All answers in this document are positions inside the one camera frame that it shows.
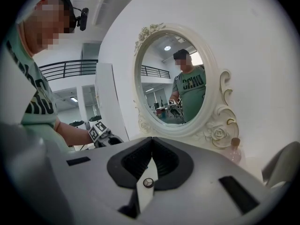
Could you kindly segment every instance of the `glass perfume bottle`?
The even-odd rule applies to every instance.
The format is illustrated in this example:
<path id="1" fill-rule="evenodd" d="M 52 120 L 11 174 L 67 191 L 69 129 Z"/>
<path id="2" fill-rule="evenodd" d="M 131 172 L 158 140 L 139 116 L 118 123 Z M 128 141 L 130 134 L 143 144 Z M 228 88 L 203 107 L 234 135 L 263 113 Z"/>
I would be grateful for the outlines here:
<path id="1" fill-rule="evenodd" d="M 241 160 L 241 152 L 239 149 L 240 139 L 234 137 L 231 140 L 231 146 L 226 148 L 221 154 L 233 161 L 235 164 L 239 164 Z"/>

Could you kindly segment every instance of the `ceiling light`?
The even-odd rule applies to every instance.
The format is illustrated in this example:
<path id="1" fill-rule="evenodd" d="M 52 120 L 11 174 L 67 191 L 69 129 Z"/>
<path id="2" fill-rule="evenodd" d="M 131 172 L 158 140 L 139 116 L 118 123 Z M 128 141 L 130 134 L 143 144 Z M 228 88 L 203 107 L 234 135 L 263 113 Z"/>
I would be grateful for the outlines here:
<path id="1" fill-rule="evenodd" d="M 74 102 L 78 102 L 78 100 L 75 97 L 70 97 L 70 99 Z"/>
<path id="2" fill-rule="evenodd" d="M 153 90 L 154 88 L 151 88 L 151 89 L 149 89 L 149 90 L 147 90 L 147 91 L 145 91 L 145 92 L 149 92 L 149 91 L 151 91 L 151 90 Z"/>

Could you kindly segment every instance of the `man's hand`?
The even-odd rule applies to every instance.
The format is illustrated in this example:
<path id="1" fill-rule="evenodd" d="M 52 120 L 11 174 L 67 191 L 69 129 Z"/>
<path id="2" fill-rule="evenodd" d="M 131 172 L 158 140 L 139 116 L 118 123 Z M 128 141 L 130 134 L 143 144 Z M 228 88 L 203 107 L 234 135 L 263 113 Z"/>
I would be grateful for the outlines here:
<path id="1" fill-rule="evenodd" d="M 54 130 L 64 138 L 69 147 L 93 143 L 88 130 L 76 128 L 63 123 L 58 117 L 55 121 Z"/>
<path id="2" fill-rule="evenodd" d="M 178 98 L 179 98 L 179 92 L 176 91 L 176 92 L 172 92 L 172 94 L 171 94 L 169 100 L 175 100 L 175 102 L 177 103 Z"/>

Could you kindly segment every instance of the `man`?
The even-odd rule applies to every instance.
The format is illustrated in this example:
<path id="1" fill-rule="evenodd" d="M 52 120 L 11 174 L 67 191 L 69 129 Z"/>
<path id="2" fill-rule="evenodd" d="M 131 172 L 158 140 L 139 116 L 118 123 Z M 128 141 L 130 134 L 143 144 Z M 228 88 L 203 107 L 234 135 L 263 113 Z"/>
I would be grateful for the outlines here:
<path id="1" fill-rule="evenodd" d="M 3 44 L 12 56 L 13 63 L 37 89 L 22 118 L 22 124 L 45 140 L 56 142 L 62 151 L 70 150 L 68 146 L 93 141 L 87 130 L 60 122 L 48 81 L 32 56 L 52 45 L 60 33 L 72 33 L 75 24 L 70 0 L 41 0 L 26 19 L 12 26 Z"/>
<path id="2" fill-rule="evenodd" d="M 199 112 L 206 90 L 205 71 L 201 65 L 193 66 L 188 51 L 181 49 L 173 54 L 181 73 L 174 78 L 170 100 L 182 100 L 184 121 L 192 120 Z"/>

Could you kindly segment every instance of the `oval mirror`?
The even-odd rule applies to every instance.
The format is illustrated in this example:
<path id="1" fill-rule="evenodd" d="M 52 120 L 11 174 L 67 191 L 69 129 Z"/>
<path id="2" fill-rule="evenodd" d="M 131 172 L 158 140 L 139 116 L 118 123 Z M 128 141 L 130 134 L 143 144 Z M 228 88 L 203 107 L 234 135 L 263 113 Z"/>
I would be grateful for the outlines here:
<path id="1" fill-rule="evenodd" d="M 154 39 L 141 64 L 143 101 L 159 122 L 178 127 L 199 112 L 206 91 L 202 59 L 184 37 L 166 33 Z"/>

